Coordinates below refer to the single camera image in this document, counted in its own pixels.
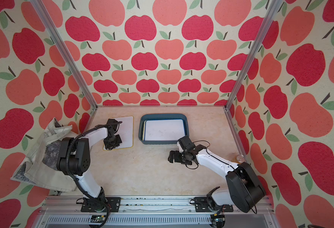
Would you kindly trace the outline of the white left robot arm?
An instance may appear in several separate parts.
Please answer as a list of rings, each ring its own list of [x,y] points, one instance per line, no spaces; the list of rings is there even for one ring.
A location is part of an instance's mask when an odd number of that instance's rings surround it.
[[[56,168],[71,177],[83,194],[82,212],[110,213],[119,210],[120,197],[107,198],[88,169],[93,145],[102,141],[108,150],[121,145],[121,137],[117,134],[121,124],[121,121],[109,119],[106,124],[99,124],[76,137],[66,137],[60,143]]]

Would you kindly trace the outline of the yellow-framed whiteboard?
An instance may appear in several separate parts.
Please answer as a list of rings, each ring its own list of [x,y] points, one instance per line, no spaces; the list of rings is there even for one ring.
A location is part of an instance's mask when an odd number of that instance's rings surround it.
[[[122,144],[115,149],[125,149],[133,146],[133,117],[118,117],[111,118],[107,121],[108,126],[108,136],[120,135]]]

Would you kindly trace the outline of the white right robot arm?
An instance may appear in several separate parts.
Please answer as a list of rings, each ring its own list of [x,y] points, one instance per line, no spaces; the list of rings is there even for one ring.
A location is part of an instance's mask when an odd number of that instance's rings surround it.
[[[234,205],[240,211],[257,213],[257,203],[266,196],[266,191],[253,171],[246,163],[226,160],[209,150],[209,146],[196,145],[189,136],[177,140],[178,150],[170,151],[168,161],[180,163],[190,168],[204,166],[226,180],[227,187],[216,187],[206,195],[203,203],[212,212],[222,212],[225,205]]]

